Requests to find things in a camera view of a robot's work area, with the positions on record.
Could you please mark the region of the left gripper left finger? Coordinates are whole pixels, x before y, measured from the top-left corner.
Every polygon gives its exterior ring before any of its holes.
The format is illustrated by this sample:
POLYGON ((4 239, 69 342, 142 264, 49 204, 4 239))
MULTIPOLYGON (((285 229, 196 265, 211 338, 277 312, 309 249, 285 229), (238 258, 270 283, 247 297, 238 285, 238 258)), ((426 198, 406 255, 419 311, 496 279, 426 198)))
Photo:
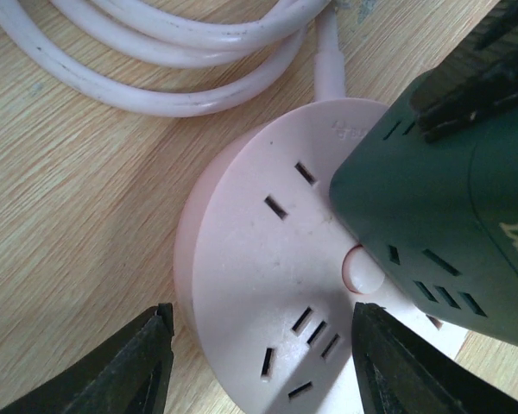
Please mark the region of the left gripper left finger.
POLYGON ((173 306, 150 307, 1 413, 162 413, 174 362, 173 306))

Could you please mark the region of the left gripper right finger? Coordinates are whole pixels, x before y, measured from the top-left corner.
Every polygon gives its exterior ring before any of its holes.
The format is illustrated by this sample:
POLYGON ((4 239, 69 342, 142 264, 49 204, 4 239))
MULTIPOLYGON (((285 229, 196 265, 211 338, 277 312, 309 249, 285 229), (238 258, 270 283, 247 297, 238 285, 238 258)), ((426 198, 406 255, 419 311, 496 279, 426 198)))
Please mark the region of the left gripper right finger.
POLYGON ((366 413, 518 413, 518 401, 438 351, 377 304, 358 303, 352 356, 366 413))

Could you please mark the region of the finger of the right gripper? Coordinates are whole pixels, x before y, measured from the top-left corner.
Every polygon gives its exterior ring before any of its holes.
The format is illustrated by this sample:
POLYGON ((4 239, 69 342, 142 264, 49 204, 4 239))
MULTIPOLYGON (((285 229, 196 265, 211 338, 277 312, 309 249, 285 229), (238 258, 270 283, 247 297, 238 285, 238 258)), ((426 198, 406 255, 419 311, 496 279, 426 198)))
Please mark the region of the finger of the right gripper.
POLYGON ((409 98, 426 141, 518 107, 518 1, 500 1, 409 98))

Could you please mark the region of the pink round socket hub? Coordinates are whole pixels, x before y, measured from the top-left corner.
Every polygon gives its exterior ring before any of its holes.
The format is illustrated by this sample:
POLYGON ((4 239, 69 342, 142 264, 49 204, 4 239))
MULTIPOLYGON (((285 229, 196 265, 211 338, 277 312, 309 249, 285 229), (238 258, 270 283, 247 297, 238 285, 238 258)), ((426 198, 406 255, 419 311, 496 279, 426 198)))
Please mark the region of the pink round socket hub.
POLYGON ((174 245, 184 318, 247 413, 359 413, 344 283, 357 247, 332 212, 332 176, 387 106, 342 98, 250 129, 204 170, 174 245))

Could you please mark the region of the green printed cube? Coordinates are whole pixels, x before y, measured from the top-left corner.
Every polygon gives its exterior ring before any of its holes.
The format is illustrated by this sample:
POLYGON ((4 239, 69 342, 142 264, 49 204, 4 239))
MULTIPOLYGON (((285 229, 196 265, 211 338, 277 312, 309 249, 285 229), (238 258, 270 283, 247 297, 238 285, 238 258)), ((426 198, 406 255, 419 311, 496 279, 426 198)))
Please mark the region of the green printed cube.
POLYGON ((421 311, 518 346, 518 108, 429 142, 416 88, 335 172, 332 208, 421 311))

